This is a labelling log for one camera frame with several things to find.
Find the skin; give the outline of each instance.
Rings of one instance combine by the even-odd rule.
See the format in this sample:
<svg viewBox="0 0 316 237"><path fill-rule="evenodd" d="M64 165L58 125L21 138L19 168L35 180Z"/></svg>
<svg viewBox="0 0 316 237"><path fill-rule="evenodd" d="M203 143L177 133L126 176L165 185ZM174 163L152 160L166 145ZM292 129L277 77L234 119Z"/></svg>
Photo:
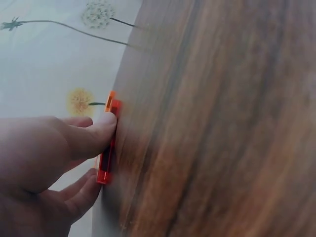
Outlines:
<svg viewBox="0 0 316 237"><path fill-rule="evenodd" d="M49 187L65 172L108 145L116 118L0 119L0 233L15 237L66 237L70 226L94 204L100 192L90 169L62 191Z"/></svg>

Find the floral pattern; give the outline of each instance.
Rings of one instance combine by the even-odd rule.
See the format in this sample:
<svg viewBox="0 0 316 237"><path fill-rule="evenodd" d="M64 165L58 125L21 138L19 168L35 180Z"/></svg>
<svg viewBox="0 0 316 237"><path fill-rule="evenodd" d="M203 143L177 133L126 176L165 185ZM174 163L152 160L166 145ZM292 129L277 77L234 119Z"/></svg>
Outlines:
<svg viewBox="0 0 316 237"><path fill-rule="evenodd" d="M76 88L69 92L67 110L73 116L93 116L94 107L89 104L94 100L93 94L84 89Z"/></svg>

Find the orange plastic object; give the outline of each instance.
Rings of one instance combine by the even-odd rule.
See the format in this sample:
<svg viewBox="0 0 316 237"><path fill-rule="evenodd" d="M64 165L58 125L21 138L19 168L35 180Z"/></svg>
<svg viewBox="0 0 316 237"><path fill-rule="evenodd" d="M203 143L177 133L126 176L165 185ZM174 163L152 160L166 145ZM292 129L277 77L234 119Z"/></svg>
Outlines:
<svg viewBox="0 0 316 237"><path fill-rule="evenodd" d="M115 96L115 91L111 90L109 97L108 97L108 100L107 100L107 103L105 104L105 107L104 107L104 112L111 111L111 106L112 106L112 101L114 99L114 96Z"/></svg>
<svg viewBox="0 0 316 237"><path fill-rule="evenodd" d="M110 111L116 116L118 116L121 102L119 100L115 100L114 96L115 96L115 92L111 91L108 101L106 103L105 111L106 112ZM97 183L108 184L111 182L112 180L111 162L114 161L113 159L114 152L115 152L115 134L111 140L110 146L100 155L97 180L96 180Z"/></svg>

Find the wooden surface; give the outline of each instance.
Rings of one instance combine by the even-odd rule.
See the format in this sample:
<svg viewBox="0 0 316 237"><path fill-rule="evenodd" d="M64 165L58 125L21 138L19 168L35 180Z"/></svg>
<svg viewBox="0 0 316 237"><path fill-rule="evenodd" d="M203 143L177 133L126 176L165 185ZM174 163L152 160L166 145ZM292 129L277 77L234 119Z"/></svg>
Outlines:
<svg viewBox="0 0 316 237"><path fill-rule="evenodd" d="M118 236L316 236L315 13L144 0L114 86Z"/></svg>

